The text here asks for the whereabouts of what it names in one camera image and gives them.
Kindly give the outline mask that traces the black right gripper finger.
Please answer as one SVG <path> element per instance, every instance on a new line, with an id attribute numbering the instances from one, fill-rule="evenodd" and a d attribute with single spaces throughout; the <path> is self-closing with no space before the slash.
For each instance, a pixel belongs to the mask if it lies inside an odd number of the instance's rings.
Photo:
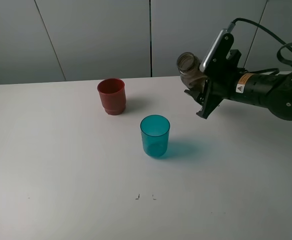
<path id="1" fill-rule="evenodd" d="M 188 96 L 190 96 L 196 103 L 202 105 L 204 103 L 204 96 L 200 91 L 196 91 L 193 89 L 184 90 Z"/>

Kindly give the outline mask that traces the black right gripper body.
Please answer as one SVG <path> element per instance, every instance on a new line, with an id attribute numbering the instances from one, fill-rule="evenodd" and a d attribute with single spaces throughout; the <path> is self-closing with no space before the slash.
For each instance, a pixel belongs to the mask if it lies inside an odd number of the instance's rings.
<path id="1" fill-rule="evenodd" d="M 241 52 L 237 49 L 216 50 L 206 65 L 204 74 L 208 77 L 203 93 L 197 98 L 202 106 L 197 115 L 203 119 L 219 106 L 222 100 L 228 100 L 235 92 L 239 78 L 245 69 L 238 67 Z"/>

